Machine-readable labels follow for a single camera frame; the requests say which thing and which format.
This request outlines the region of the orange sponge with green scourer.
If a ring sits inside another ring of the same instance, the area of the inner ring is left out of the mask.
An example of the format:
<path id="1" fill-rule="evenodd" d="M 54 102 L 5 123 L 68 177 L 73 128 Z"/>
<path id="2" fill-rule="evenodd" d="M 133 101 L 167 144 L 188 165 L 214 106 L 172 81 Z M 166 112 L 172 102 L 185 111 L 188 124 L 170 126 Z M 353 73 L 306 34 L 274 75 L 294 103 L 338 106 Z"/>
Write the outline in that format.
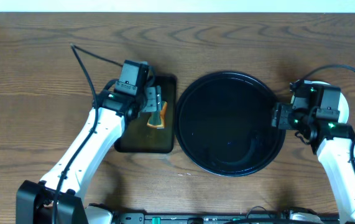
<path id="1" fill-rule="evenodd" d="M 147 121 L 147 126 L 155 129 L 163 129 L 165 127 L 165 114 L 167 110 L 167 102 L 162 102 L 162 109 L 153 112 Z"/>

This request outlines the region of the light blue plate with sauce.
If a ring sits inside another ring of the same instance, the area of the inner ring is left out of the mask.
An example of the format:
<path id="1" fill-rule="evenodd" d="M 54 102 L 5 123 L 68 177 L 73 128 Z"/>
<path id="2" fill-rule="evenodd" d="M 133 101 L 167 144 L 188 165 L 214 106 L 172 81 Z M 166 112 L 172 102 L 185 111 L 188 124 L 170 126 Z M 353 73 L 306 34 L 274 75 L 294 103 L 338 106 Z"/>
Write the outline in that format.
<path id="1" fill-rule="evenodd" d="M 322 81 L 312 81 L 312 87 L 314 90 L 316 90 L 317 93 L 320 94 L 320 87 L 319 85 L 331 85 L 329 83 L 326 82 L 322 82 Z M 316 99 L 316 105 L 318 106 L 320 103 L 320 96 L 317 97 Z M 340 99 L 339 99 L 339 105 L 338 105 L 338 110 L 340 112 L 339 114 L 339 118 L 338 118 L 338 123 L 347 123 L 348 122 L 348 118 L 349 118 L 349 105 L 348 105 L 348 101 L 345 98 L 345 96 L 342 94 L 340 94 Z"/>

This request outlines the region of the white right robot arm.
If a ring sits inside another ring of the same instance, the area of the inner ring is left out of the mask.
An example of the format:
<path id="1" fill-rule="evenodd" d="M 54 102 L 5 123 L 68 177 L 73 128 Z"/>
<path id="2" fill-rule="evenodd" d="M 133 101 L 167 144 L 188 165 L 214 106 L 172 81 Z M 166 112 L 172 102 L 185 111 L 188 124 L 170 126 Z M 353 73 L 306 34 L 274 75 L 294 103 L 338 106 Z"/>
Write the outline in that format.
<path id="1" fill-rule="evenodd" d="M 271 125 L 294 130 L 311 146 L 323 166 L 336 200 L 341 223 L 355 222 L 355 133 L 348 124 L 349 105 L 337 86 L 297 81 L 289 103 L 276 103 Z"/>

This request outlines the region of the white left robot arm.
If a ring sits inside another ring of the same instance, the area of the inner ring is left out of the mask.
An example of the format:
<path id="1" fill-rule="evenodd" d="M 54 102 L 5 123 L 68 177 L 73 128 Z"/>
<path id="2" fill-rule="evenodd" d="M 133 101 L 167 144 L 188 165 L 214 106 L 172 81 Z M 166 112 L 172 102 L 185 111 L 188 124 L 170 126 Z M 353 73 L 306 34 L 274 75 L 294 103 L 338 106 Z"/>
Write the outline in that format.
<path id="1" fill-rule="evenodd" d="M 103 89 L 96 95 L 83 129 L 63 157 L 39 182 L 26 180 L 16 195 L 16 223 L 111 223 L 103 205 L 84 207 L 91 180 L 127 122 L 139 113 L 160 111 L 161 87 L 123 92 Z"/>

